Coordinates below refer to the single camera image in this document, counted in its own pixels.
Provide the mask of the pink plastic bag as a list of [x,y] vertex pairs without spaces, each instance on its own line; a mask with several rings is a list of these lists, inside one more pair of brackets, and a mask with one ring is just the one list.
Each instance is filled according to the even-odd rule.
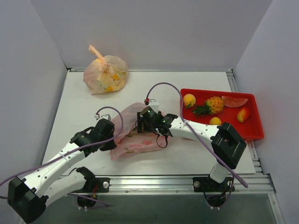
[[119,115],[111,120],[115,127],[114,135],[119,133],[114,139],[116,148],[110,151],[111,160],[114,161],[140,153],[158,151],[166,147],[164,137],[158,137],[153,133],[145,131],[137,132],[137,113],[144,108],[145,105],[142,103],[133,103],[121,111],[123,123],[121,123]]

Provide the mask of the orange toy pineapple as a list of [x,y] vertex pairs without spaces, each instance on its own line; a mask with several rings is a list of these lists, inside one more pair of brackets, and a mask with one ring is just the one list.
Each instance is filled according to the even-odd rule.
[[208,98],[202,105],[195,105],[192,113],[196,116],[216,115],[222,112],[223,109],[224,101],[222,98],[214,96]]

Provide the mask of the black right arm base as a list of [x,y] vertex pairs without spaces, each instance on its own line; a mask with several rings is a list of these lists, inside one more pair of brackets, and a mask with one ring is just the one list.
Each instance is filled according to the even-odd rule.
[[222,183],[212,180],[210,176],[193,177],[193,191],[203,193],[210,209],[220,210],[235,190],[234,181],[234,177],[225,177]]

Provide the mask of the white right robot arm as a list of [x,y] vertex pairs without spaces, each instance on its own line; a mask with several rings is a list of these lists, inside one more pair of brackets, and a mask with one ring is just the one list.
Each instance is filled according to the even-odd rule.
[[160,136],[183,137],[203,144],[216,159],[207,179],[209,189],[218,191],[222,188],[229,173],[244,187],[248,187],[248,184],[234,172],[247,144],[230,123],[220,126],[206,125],[185,120],[174,114],[163,116],[150,106],[145,107],[139,116],[148,128]]

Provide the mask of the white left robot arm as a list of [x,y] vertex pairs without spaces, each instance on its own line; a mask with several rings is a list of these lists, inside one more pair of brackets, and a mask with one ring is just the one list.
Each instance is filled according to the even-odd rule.
[[92,191],[100,184],[86,167],[80,167],[64,178],[61,175],[98,150],[114,149],[113,136],[114,124],[105,118],[76,133],[44,167],[23,178],[14,177],[9,182],[7,203],[25,223],[30,224],[59,198],[76,190]]

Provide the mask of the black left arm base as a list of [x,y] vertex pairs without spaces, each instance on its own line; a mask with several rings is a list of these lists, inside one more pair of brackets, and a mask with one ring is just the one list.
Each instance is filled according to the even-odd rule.
[[110,187],[109,177],[96,177],[95,174],[87,169],[86,167],[73,168],[68,175],[71,174],[83,174],[86,182],[82,189],[77,190],[79,193],[87,193],[87,196],[79,197],[77,196],[76,204],[79,209],[93,210],[108,208],[109,205],[105,202],[99,201],[98,193],[108,193]]

